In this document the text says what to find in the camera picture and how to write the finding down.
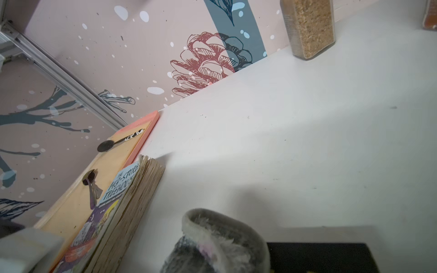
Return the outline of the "grey striped cleaning cloth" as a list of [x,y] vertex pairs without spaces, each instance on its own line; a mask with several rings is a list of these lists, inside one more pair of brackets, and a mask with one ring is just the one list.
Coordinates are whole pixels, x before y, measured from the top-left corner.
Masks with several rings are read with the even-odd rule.
[[196,208],[182,218],[182,237],[166,258],[163,273],[269,273],[266,241],[249,225]]

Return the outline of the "black Chinese paperback book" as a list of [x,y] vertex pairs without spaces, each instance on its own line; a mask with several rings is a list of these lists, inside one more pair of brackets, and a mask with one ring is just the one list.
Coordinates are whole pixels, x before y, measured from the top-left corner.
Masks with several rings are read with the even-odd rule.
[[272,273],[378,273],[364,243],[269,242]]

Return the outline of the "grey treehouse paperback book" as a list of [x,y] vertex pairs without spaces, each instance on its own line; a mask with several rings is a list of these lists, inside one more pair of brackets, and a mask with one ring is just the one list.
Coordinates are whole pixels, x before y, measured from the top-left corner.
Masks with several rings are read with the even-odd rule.
[[143,155],[122,169],[53,271],[115,273],[164,171]]

